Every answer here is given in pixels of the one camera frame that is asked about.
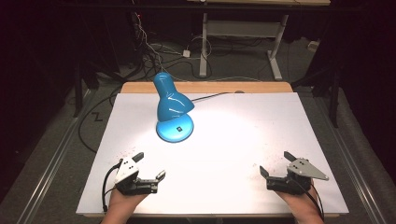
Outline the person's right hand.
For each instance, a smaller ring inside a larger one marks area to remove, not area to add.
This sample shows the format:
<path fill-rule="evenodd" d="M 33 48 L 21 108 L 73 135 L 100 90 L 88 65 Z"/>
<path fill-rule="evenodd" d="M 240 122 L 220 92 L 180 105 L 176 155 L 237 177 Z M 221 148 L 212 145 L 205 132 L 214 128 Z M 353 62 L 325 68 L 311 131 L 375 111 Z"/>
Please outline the person's right hand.
<path fill-rule="evenodd" d="M 308 194 L 292 195 L 285 192 L 277 191 L 276 194 L 288 205 L 293 215 L 297 212 L 318 212 L 317 202 L 318 195 L 314 188 L 308 191 Z"/>

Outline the white table cover sheet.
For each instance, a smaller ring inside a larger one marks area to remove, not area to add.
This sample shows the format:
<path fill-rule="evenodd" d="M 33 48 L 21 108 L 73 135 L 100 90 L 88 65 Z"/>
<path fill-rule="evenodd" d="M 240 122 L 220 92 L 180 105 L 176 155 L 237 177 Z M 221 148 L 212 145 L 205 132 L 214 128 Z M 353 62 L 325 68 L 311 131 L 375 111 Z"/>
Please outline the white table cover sheet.
<path fill-rule="evenodd" d="M 283 216 L 286 204 L 266 187 L 260 167 L 283 176 L 285 151 L 305 158 L 329 177 L 315 187 L 328 216 L 348 211 L 332 170 L 297 93 L 227 93 L 193 95 L 191 136 L 168 143 L 156 134 L 155 93 L 121 93 L 114 107 L 81 195 L 77 212 L 103 213 L 103 187 L 114 185 L 108 170 L 139 152 L 139 177 L 166 176 L 157 193 L 135 212 L 141 217 Z"/>

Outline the person's left hand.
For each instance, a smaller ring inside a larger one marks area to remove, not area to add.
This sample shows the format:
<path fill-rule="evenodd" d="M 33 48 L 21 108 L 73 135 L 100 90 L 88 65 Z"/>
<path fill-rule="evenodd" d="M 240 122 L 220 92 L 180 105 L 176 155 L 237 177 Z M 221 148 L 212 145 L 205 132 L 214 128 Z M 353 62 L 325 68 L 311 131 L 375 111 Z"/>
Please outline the person's left hand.
<path fill-rule="evenodd" d="M 123 195 L 117 189 L 113 189 L 110 195 L 109 206 L 107 214 L 117 215 L 123 217 L 130 217 L 136 207 L 148 197 L 143 195 Z"/>

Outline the blue desk lamp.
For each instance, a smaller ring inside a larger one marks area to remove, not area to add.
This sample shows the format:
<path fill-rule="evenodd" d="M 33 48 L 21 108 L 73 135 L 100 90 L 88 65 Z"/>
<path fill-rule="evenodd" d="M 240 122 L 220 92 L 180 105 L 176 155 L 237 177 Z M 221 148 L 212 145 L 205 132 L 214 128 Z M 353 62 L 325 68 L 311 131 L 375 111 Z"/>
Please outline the blue desk lamp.
<path fill-rule="evenodd" d="M 166 142 L 184 141 L 194 128 L 189 116 L 189 112 L 194 109 L 193 102 L 177 90 L 168 73 L 158 73 L 153 83 L 160 97 L 157 106 L 157 134 Z"/>

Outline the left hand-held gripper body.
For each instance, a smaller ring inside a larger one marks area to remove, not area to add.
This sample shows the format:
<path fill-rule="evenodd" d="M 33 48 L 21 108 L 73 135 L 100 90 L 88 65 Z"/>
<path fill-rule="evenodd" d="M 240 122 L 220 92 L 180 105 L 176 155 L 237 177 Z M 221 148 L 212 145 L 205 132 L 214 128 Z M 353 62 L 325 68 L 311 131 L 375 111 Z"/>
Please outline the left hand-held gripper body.
<path fill-rule="evenodd" d="M 123 195 L 143 195 L 156 193 L 159 181 L 157 179 L 141 179 L 138 177 L 139 168 L 132 158 L 124 158 L 116 173 L 115 187 Z"/>

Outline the metal floor rail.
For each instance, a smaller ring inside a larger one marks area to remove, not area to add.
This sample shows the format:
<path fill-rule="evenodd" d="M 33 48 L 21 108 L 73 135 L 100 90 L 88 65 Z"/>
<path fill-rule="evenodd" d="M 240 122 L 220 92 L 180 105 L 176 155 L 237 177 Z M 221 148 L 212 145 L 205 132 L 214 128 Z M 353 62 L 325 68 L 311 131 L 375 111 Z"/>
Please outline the metal floor rail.
<path fill-rule="evenodd" d="M 322 98 L 317 98 L 316 103 L 319 110 L 326 121 L 327 126 L 332 131 L 332 135 L 337 143 L 338 152 L 340 154 L 340 159 L 345 166 L 345 171 L 353 184 L 356 193 L 358 194 L 364 210 L 371 220 L 372 224 L 386 224 L 386 220 L 380 211 L 380 208 L 375 200 L 375 197 L 364 179 L 362 172 L 354 161 L 352 154 L 347 147 L 344 137 L 339 132 L 338 128 L 335 128 L 332 121 L 329 118 L 329 110 L 326 102 Z"/>
<path fill-rule="evenodd" d="M 28 203 L 25 205 L 21 215 L 17 221 L 17 224 L 31 224 L 35 214 L 42 203 L 43 199 L 45 198 L 50 185 L 56 176 L 60 165 L 64 160 L 64 156 L 69 149 L 69 144 L 75 132 L 77 131 L 78 125 L 82 122 L 81 114 L 86 112 L 88 109 L 89 104 L 92 102 L 92 99 L 96 91 L 86 90 L 82 102 L 84 106 L 80 109 L 78 114 L 72 118 L 69 126 L 67 127 L 63 138 L 61 139 L 59 145 L 56 147 L 56 150 L 49 161 L 48 166 L 46 167 L 45 172 L 40 177 L 38 183 L 35 186 L 35 190 L 32 193 Z"/>

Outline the white desk frame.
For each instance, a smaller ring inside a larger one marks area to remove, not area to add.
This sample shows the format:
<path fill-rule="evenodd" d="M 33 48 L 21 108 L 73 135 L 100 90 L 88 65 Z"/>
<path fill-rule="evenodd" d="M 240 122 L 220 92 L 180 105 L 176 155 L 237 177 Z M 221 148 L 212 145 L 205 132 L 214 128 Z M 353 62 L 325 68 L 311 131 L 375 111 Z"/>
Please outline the white desk frame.
<path fill-rule="evenodd" d="M 331 0 L 188 0 L 189 2 L 200 3 L 202 7 L 285 7 L 303 9 L 317 9 L 318 7 L 328 7 Z M 285 32 L 289 13 L 283 13 L 278 21 L 243 21 L 242 19 L 209 19 L 208 13 L 203 13 L 202 39 L 200 53 L 199 77 L 208 77 L 209 62 L 208 56 L 211 44 L 208 36 L 233 36 L 233 37 L 270 37 L 275 40 L 271 50 L 266 51 L 266 56 L 275 80 L 282 80 L 283 77 L 279 70 L 276 55 L 280 46 L 281 39 Z"/>

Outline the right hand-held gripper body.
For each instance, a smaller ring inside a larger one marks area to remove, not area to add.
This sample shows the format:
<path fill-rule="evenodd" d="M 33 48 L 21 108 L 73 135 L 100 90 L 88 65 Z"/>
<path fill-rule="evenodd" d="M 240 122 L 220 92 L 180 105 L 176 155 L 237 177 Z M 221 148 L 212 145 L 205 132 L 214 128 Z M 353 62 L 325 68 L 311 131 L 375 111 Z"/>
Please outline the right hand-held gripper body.
<path fill-rule="evenodd" d="M 291 195 L 302 195 L 311 189 L 312 179 L 328 181 L 329 177 L 322 173 L 309 160 L 297 158 L 287 166 L 284 177 L 269 176 L 265 172 L 266 187 L 269 190 L 284 192 Z"/>

